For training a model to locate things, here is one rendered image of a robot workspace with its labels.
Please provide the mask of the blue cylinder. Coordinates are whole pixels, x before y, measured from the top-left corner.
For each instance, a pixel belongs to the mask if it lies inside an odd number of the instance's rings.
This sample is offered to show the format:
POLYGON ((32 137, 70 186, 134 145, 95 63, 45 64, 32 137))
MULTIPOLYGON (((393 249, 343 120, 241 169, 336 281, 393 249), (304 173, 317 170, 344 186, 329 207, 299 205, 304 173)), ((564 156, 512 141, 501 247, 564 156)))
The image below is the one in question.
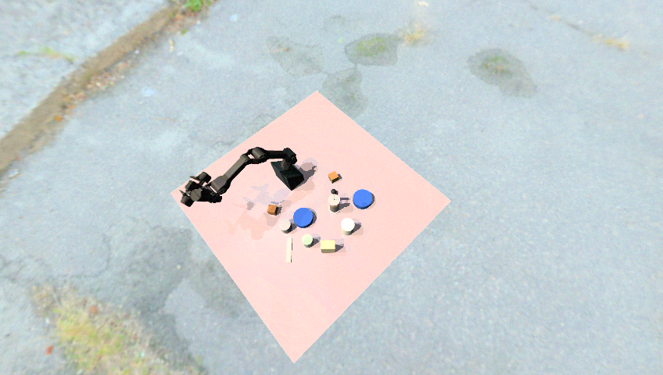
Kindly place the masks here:
POLYGON ((313 214, 308 208, 299 208, 294 212, 293 220, 297 227, 307 228, 313 222, 313 214))
POLYGON ((372 195, 369 191, 360 189, 353 195, 353 204, 358 209, 366 209, 371 205, 372 195))

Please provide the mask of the brown wooden block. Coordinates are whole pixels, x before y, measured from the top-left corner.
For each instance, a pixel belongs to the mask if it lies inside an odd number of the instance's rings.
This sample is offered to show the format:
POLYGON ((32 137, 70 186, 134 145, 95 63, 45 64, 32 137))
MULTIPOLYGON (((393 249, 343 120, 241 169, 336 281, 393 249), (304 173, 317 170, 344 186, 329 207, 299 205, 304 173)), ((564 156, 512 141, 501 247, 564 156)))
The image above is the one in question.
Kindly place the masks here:
POLYGON ((276 205, 270 205, 268 206, 267 213, 270 215, 277 215, 278 212, 278 207, 276 205))
POLYGON ((336 173, 335 171, 332 172, 332 173, 330 173, 330 174, 328 175, 328 178, 330 179, 330 181, 331 181, 332 183, 335 183, 336 181, 339 180, 339 176, 337 175, 337 173, 336 173))

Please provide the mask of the tan rectangular block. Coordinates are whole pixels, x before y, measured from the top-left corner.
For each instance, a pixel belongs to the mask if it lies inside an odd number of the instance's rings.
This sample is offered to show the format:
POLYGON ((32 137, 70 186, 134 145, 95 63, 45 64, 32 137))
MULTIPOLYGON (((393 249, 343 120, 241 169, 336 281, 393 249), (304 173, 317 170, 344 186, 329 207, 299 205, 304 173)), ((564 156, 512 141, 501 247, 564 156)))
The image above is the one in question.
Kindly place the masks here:
POLYGON ((335 240, 321 241, 321 253, 335 253, 335 240))

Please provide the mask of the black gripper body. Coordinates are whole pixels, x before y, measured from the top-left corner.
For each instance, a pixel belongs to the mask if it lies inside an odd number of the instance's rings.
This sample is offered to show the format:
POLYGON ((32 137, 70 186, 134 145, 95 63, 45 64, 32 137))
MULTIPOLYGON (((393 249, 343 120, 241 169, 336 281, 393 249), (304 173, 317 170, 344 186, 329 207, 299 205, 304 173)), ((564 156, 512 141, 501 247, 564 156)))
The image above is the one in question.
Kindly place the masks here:
MULTIPOLYGON (((203 185, 205 182, 208 184, 209 181, 211 180, 211 176, 208 173, 202 171, 199 175, 199 179, 200 179, 200 182, 198 182, 198 184, 203 185)), ((191 207, 192 204, 194 203, 194 201, 191 200, 190 195, 189 196, 186 195, 186 196, 183 196, 183 198, 180 200, 180 203, 186 205, 187 207, 191 207)))

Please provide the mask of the beige flat bar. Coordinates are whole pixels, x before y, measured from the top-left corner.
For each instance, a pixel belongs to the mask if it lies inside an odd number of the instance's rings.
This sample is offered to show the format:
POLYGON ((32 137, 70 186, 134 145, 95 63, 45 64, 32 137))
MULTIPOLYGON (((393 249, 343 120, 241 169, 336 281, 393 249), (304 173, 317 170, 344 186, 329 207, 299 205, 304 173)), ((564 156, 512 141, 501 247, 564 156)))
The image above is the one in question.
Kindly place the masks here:
POLYGON ((286 263, 291 262, 292 257, 292 237, 287 237, 286 263))

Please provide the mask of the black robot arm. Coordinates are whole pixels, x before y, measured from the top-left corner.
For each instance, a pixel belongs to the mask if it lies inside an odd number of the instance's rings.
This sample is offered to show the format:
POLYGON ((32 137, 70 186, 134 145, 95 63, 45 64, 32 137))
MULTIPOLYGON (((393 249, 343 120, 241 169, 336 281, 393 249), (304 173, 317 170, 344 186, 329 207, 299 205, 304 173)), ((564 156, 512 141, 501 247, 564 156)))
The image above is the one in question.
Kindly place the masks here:
POLYGON ((222 196, 220 195, 228 190, 231 182, 247 165, 265 163, 268 159, 282 159, 281 164, 278 165, 284 171, 292 170, 292 164, 294 165, 297 162, 296 153, 290 148, 284 148, 283 150, 265 150, 261 147, 251 148, 246 153, 241 154, 224 175, 204 185, 205 188, 201 184, 189 180, 185 185, 185 194, 190 195, 194 202, 209 202, 211 204, 221 202, 222 196), (250 158, 248 155, 252 155, 254 158, 250 158))

